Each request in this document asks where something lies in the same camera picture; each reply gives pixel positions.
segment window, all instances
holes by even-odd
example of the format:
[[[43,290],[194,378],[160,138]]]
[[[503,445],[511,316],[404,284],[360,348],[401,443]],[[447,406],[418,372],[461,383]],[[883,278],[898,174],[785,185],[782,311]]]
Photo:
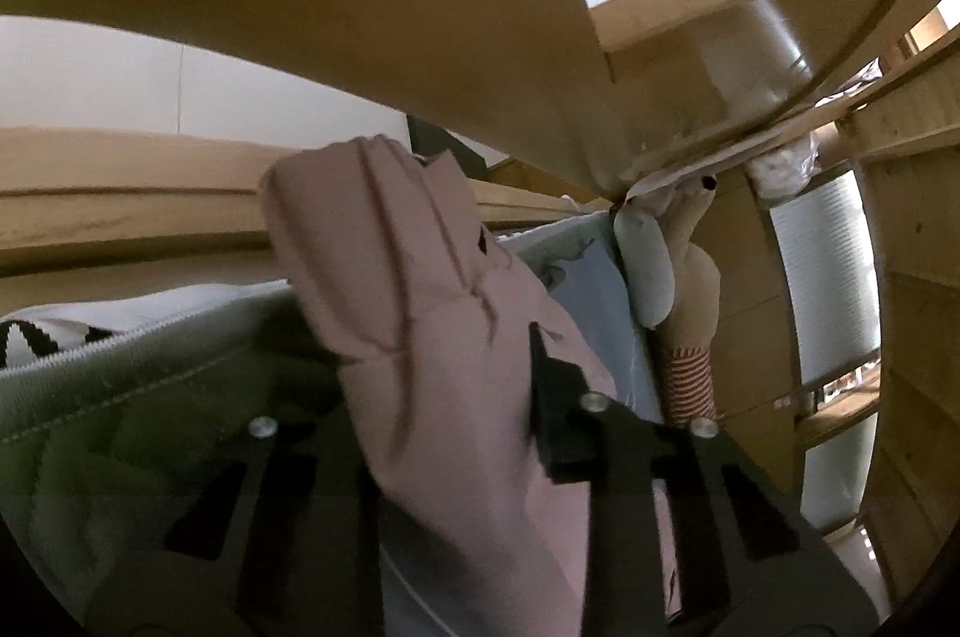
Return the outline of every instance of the window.
[[[803,383],[836,381],[877,357],[880,303],[853,171],[771,210],[784,258]]]

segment light blue fabric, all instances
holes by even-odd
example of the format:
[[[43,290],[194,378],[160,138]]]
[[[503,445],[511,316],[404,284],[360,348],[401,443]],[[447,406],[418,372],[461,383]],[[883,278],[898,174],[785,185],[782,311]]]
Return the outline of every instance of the light blue fabric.
[[[557,260],[562,277],[549,291],[573,317],[587,344],[613,376],[617,400],[637,417],[663,423],[646,337],[630,314],[622,274],[599,241],[576,260]]]

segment pink cloth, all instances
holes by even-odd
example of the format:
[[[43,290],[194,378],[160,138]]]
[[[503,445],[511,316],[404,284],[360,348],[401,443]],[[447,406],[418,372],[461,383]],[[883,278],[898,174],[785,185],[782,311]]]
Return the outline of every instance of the pink cloth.
[[[552,357],[614,395],[574,322],[482,229],[450,154],[424,168],[394,141],[357,139],[283,159],[263,187],[306,319],[343,359],[373,477],[445,549],[431,593],[477,633],[576,637],[589,487],[553,485],[536,459],[528,331],[539,322]]]

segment plastic wrap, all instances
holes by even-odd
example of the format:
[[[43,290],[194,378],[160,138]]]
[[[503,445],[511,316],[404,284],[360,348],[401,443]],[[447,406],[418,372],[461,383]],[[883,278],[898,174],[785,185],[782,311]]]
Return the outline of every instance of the plastic wrap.
[[[767,201],[792,198],[810,183],[819,170],[819,141],[812,133],[755,157],[747,163],[747,173],[757,195]]]

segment plush toy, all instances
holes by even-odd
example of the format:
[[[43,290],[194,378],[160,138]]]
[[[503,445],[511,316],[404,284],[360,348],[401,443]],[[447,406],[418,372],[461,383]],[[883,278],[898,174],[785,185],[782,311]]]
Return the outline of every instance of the plush toy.
[[[690,243],[715,191],[716,179],[704,177],[637,196],[613,224],[637,320],[656,329],[671,424],[717,415],[709,347],[720,317],[720,273]]]

